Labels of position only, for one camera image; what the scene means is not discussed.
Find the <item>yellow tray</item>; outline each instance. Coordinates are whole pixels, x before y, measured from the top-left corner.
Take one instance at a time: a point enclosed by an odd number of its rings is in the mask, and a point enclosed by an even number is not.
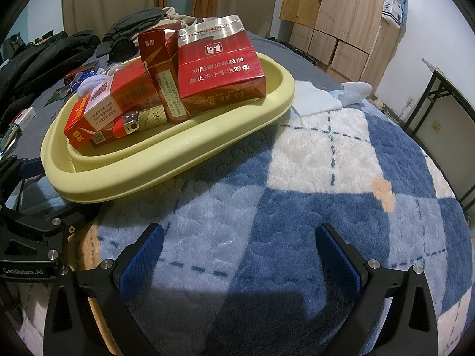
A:
[[[62,197],[74,202],[119,198],[161,183],[272,123],[292,105],[295,82],[284,67],[263,54],[257,55],[267,81],[265,98],[133,133],[100,148],[86,143],[76,150],[63,133],[77,101],[74,94],[41,145],[41,162],[48,180]]]

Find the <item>wall socket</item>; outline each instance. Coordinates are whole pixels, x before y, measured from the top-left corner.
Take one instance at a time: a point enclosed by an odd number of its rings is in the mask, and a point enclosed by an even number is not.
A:
[[[438,124],[436,121],[434,121],[434,123],[432,123],[431,127],[435,132],[439,132],[440,129],[441,129],[440,124]]]

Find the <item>wooden wardrobe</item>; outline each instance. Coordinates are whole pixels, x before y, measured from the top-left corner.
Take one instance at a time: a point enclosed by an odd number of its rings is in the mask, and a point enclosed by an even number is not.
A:
[[[281,20],[294,22],[290,44],[339,82],[376,90],[400,29],[381,18],[385,0],[283,0]]]

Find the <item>barcode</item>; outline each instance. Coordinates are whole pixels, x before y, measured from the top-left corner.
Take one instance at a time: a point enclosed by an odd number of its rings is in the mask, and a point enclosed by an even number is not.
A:
[[[132,85],[128,90],[121,92],[120,94],[114,94],[115,102],[125,107],[132,103],[135,103],[138,99],[143,98],[149,93],[147,86],[143,82],[138,82]]]
[[[101,142],[104,142],[105,141],[105,138],[104,138],[104,135],[102,133],[102,131],[99,131],[97,132],[94,137],[92,138],[92,140],[94,141],[94,143],[96,144],[99,144]]]

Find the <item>quilted bedspread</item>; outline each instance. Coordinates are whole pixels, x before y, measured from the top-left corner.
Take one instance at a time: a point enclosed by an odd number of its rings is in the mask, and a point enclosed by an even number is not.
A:
[[[315,247],[324,222],[364,258],[423,267],[440,355],[475,316],[475,252],[460,205],[427,154],[366,101],[290,111],[202,164],[104,204],[73,261],[116,258],[150,222],[165,229],[163,252],[129,308],[163,356],[318,355],[352,308]],[[20,334],[41,354],[48,290],[20,291]]]

